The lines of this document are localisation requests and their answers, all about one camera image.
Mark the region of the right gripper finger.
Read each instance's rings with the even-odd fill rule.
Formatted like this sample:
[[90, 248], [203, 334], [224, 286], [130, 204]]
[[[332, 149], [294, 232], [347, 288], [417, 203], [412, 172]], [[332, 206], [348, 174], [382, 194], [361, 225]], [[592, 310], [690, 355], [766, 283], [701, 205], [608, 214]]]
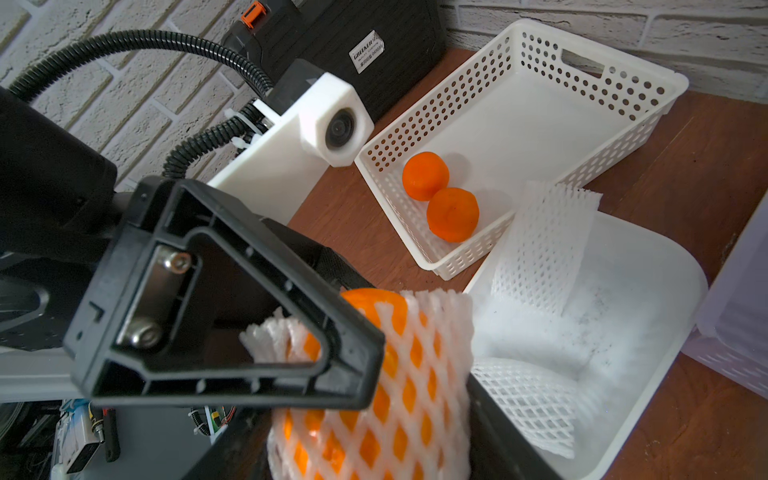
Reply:
[[467, 389], [472, 480], [561, 479], [473, 375]]

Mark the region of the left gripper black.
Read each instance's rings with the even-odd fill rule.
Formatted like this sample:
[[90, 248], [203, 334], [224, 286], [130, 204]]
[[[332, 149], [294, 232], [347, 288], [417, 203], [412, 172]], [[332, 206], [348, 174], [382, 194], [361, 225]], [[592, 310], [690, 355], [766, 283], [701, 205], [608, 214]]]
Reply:
[[[367, 281], [333, 251], [290, 252], [270, 261], [255, 251], [201, 251], [183, 274], [159, 285], [161, 340], [122, 347], [117, 336], [133, 302], [150, 291], [141, 266], [111, 266], [101, 281], [82, 264], [33, 258], [1, 274], [1, 343], [39, 351], [65, 347], [95, 383], [88, 398], [117, 405], [234, 405], [231, 432], [189, 471], [192, 479], [229, 479], [252, 436], [264, 438], [280, 408], [361, 410], [372, 401], [372, 328], [341, 303]], [[261, 326], [291, 314], [316, 336], [321, 355], [290, 366], [269, 360], [208, 366], [216, 329]]]

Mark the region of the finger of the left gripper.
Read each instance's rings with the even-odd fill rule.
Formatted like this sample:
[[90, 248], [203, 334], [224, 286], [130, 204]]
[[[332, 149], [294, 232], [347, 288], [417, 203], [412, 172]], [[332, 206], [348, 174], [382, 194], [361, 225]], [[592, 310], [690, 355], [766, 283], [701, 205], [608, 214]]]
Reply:
[[[342, 298], [367, 281], [342, 256], [196, 180], [144, 179], [64, 339], [71, 379], [109, 407], [361, 410], [385, 338]], [[254, 360], [238, 336], [275, 313], [315, 360]]]

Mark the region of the white foam net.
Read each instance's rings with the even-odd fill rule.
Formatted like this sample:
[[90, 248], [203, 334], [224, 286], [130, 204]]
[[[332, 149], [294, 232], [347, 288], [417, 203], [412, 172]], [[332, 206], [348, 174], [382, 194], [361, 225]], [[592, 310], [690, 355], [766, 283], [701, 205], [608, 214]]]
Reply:
[[575, 457], [574, 380], [505, 358], [477, 358], [472, 374], [530, 444], [566, 459]]
[[497, 245], [493, 296], [561, 315], [575, 286], [602, 195], [563, 183], [529, 181]]

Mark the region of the orange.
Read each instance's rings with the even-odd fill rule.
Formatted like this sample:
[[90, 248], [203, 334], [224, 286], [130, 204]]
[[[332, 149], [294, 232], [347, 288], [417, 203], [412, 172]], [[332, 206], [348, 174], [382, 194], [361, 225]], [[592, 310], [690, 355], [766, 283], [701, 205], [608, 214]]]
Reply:
[[372, 403], [364, 410], [274, 410], [272, 477], [469, 478], [470, 296], [374, 288], [342, 296], [386, 336]]
[[405, 165], [402, 184], [406, 194], [417, 201], [429, 201], [450, 182], [450, 170], [433, 152], [414, 155]]
[[471, 238], [479, 222], [475, 195], [461, 188], [439, 190], [426, 211], [430, 231], [444, 241], [461, 243]]

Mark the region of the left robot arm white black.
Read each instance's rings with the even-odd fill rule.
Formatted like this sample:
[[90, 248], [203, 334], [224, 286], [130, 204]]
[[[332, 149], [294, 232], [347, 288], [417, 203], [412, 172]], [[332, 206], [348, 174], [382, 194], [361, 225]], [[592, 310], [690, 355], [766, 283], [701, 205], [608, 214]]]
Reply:
[[[176, 50], [236, 71], [256, 100], [204, 145], [249, 136], [210, 183], [169, 159], [136, 190], [116, 166], [36, 111], [67, 73], [130, 50]], [[45, 348], [54, 327], [73, 384], [100, 407], [232, 406], [222, 442], [191, 470], [219, 478], [267, 413], [361, 410], [384, 336], [341, 296], [364, 279], [286, 221], [312, 168], [349, 164], [372, 129], [354, 88], [295, 60], [277, 81], [188, 34], [128, 30], [50, 55], [1, 92], [1, 342]]]

